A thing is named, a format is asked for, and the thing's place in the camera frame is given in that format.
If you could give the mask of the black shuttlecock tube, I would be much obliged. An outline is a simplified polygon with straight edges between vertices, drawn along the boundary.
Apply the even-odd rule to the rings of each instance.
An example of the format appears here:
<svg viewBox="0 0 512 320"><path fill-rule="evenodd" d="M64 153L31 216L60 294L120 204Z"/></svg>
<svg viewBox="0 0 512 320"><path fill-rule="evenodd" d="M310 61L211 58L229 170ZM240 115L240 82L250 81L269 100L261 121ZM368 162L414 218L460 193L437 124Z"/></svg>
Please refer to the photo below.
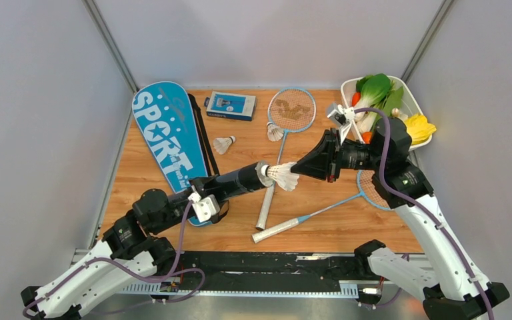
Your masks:
<svg viewBox="0 0 512 320"><path fill-rule="evenodd" d="M258 161L222 175L230 191L228 199L272 186L273 181L263 174L268 165L266 161Z"/></svg>

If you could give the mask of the white shuttlecock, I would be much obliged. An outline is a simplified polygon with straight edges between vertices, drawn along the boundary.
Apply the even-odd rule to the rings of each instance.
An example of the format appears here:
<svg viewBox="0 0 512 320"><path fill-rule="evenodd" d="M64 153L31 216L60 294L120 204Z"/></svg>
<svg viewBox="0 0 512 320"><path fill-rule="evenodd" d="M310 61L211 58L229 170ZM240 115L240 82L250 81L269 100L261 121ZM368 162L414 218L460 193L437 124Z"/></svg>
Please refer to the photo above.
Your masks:
<svg viewBox="0 0 512 320"><path fill-rule="evenodd" d="M213 148L218 154L224 155L234 142L236 142L234 136L218 137L213 140Z"/></svg>
<svg viewBox="0 0 512 320"><path fill-rule="evenodd" d="M268 165L263 169L263 174L274 181L283 190L294 191L300 178L300 174L291 171L296 164L296 162L288 162L282 165Z"/></svg>
<svg viewBox="0 0 512 320"><path fill-rule="evenodd" d="M284 129L269 121L266 124L267 126L267 138L272 142L277 142L282 140L284 137Z"/></svg>

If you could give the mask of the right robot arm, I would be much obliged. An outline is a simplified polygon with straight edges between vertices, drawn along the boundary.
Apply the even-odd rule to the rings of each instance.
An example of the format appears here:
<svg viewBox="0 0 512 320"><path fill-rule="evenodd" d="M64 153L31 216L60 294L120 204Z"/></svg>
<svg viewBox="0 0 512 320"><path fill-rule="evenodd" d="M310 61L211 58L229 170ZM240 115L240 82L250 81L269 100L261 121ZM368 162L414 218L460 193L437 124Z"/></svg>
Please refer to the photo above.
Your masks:
<svg viewBox="0 0 512 320"><path fill-rule="evenodd" d="M404 122L396 118L378 120L368 144L341 140L336 130L326 130L292 172L334 182L343 169L371 171L375 191L414 234L431 270L372 240L356 248L355 273L390 280L417 298L430 319L492 319L493 308L509 298L509 291L476 266L450 230L430 182L408 158L411 142Z"/></svg>

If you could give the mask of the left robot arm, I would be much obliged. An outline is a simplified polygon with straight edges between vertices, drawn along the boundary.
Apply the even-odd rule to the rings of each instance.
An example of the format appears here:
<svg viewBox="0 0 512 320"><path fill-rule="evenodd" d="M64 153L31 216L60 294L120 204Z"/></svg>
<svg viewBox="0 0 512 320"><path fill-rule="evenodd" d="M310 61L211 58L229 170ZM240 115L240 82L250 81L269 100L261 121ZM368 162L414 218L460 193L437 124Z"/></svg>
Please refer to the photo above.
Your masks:
<svg viewBox="0 0 512 320"><path fill-rule="evenodd" d="M76 264L41 287L21 292L27 319L82 319L96 306L136 280L162 283L178 275L183 242L176 247L157 234L175 225L185 227L186 219L208 205L216 208L209 220L217 223L224 215L221 204L254 190L240 185L234 174L192 180L192 185L172 195L149 189L132 208Z"/></svg>

